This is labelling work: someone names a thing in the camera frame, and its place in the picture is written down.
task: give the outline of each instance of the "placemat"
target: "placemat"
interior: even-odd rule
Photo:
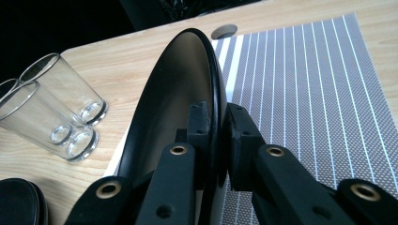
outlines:
[[[355,177],[398,197],[398,132],[354,13],[212,44],[227,100],[267,143],[329,187]],[[258,224],[252,194],[227,186],[222,224]]]

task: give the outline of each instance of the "black plate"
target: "black plate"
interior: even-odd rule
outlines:
[[[178,129],[187,128],[189,106],[200,101],[207,103],[210,117],[207,155],[211,175],[206,180],[200,218],[208,224],[210,218],[217,220],[211,214],[219,207],[212,205],[219,201],[218,190],[226,174],[220,163],[226,95],[217,57],[201,31],[184,30],[162,53],[133,116],[118,176],[135,184],[154,171],[163,147],[175,141]]]

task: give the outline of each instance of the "brass insert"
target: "brass insert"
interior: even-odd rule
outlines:
[[[270,147],[267,148],[267,152],[273,157],[282,157],[284,156],[284,150],[278,147]]]
[[[170,149],[170,152],[173,155],[180,156],[180,155],[186,154],[188,152],[188,149],[185,146],[179,145],[179,146],[175,146],[172,149]]]
[[[358,197],[370,202],[377,202],[381,198],[380,194],[373,187],[364,184],[352,185],[351,191]]]
[[[117,181],[108,181],[97,188],[96,195],[100,199],[110,199],[122,189]]]

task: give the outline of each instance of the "dark background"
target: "dark background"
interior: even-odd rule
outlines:
[[[255,1],[0,0],[0,83],[48,53]],[[173,2],[184,2],[183,16],[171,15]]]
[[[0,0],[1,82],[47,53],[134,31],[114,0]]]

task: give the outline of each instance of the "screw hole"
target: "screw hole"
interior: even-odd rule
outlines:
[[[172,148],[172,149],[170,150],[170,152],[171,152],[173,155],[176,155],[176,156],[178,156],[178,155],[184,155],[184,154],[187,153],[187,151],[188,151],[188,149],[187,149],[186,147],[184,147],[184,146],[176,146],[176,147],[174,147],[174,148]]]
[[[284,150],[276,147],[270,147],[267,149],[267,152],[273,157],[282,157],[284,155]]]
[[[380,194],[373,187],[364,184],[352,185],[351,191],[358,197],[367,201],[377,202],[380,200]]]
[[[229,38],[237,32],[237,26],[234,24],[227,24],[215,29],[211,33],[212,39]]]
[[[96,195],[100,199],[110,199],[121,190],[121,185],[117,181],[109,181],[97,188]]]
[[[156,215],[159,218],[169,218],[172,216],[174,210],[173,206],[170,204],[163,204],[159,206],[158,210],[156,210]]]

